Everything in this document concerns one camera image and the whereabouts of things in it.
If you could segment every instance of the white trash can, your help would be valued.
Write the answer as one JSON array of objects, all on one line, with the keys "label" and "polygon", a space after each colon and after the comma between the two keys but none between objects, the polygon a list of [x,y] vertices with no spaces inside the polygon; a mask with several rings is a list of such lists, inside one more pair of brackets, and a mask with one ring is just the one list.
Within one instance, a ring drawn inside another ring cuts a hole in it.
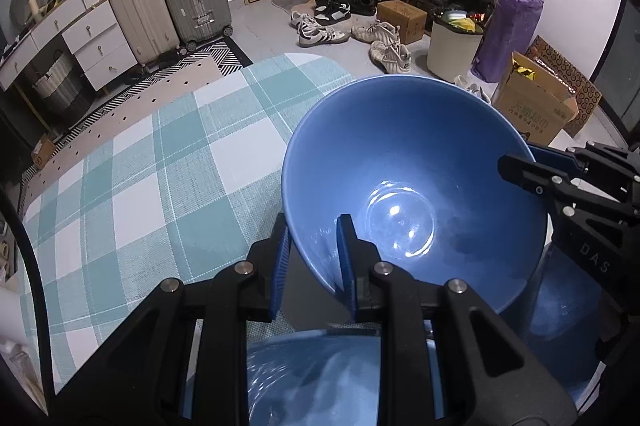
[{"label": "white trash can", "polygon": [[466,77],[484,35],[476,25],[471,34],[435,18],[427,55],[427,68],[449,82],[461,75]]}]

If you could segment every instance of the cardboard box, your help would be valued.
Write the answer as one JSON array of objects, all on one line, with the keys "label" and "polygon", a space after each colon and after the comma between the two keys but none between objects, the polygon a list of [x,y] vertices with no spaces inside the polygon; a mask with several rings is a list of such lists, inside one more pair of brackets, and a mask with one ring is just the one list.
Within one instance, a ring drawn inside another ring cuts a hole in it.
[{"label": "cardboard box", "polygon": [[531,80],[513,70],[510,62],[491,99],[525,138],[539,145],[549,145],[560,130],[578,115],[578,105],[569,89],[544,68],[517,52],[513,59],[536,72]]},{"label": "cardboard box", "polygon": [[34,147],[33,151],[31,152],[33,163],[39,170],[41,170],[47,164],[47,162],[49,162],[49,159],[51,158],[51,155],[53,155],[53,152],[55,150],[56,145],[51,142],[49,136],[44,134],[42,137],[40,137],[40,140],[36,144],[36,147]]},{"label": "cardboard box", "polygon": [[422,39],[427,13],[400,0],[383,1],[378,3],[378,19],[400,27],[400,42],[409,44]]},{"label": "cardboard box", "polygon": [[560,52],[548,44],[540,36],[527,50],[527,57],[538,58],[556,72],[556,75],[575,89],[575,100],[578,103],[578,116],[564,126],[564,131],[575,137],[596,109],[602,94],[595,85],[575,68]]}]

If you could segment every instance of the tablecloth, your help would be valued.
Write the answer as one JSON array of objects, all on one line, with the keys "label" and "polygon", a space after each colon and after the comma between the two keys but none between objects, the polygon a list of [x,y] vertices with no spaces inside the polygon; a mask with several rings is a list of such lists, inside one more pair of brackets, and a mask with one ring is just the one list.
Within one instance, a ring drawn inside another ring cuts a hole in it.
[{"label": "tablecloth", "polygon": [[135,123],[30,204],[24,224],[44,284],[56,391],[162,279],[212,278],[269,236],[293,129],[353,79],[312,54],[255,63]]}]

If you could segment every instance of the white sneaker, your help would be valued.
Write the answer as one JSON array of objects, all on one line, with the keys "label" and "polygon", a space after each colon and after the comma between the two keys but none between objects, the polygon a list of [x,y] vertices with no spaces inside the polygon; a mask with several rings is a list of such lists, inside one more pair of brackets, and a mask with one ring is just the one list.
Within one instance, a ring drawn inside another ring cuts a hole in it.
[{"label": "white sneaker", "polygon": [[374,63],[385,67],[386,73],[410,73],[411,52],[404,44],[385,44],[374,41],[369,49],[369,57]]},{"label": "white sneaker", "polygon": [[289,22],[289,25],[291,25],[294,28],[298,28],[298,25],[300,25],[300,23],[319,26],[318,22],[316,22],[316,20],[313,19],[313,17],[310,16],[309,14],[305,14],[304,12],[300,13],[298,11],[293,11],[291,13],[291,21]]},{"label": "white sneaker", "polygon": [[399,29],[386,21],[378,21],[369,27],[353,25],[351,36],[363,43],[373,43],[374,41],[381,41],[384,44],[399,43]]},{"label": "white sneaker", "polygon": [[339,44],[349,39],[349,35],[333,27],[321,27],[300,23],[298,25],[298,44],[302,47],[316,46],[316,44]]}]

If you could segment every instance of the laundry basket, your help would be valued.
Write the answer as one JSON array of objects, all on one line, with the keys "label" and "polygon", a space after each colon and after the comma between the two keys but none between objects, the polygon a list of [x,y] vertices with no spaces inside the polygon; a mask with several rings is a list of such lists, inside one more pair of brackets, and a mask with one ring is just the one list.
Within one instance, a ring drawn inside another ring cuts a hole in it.
[{"label": "laundry basket", "polygon": [[37,80],[34,88],[47,108],[60,115],[69,126],[78,122],[95,96],[94,90],[76,72],[66,54],[51,65],[49,72]]},{"label": "laundry basket", "polygon": [[466,77],[471,68],[480,41],[482,28],[476,25],[476,33],[453,27],[433,16],[431,43],[427,55],[427,68],[436,76],[449,82],[459,75]]}]

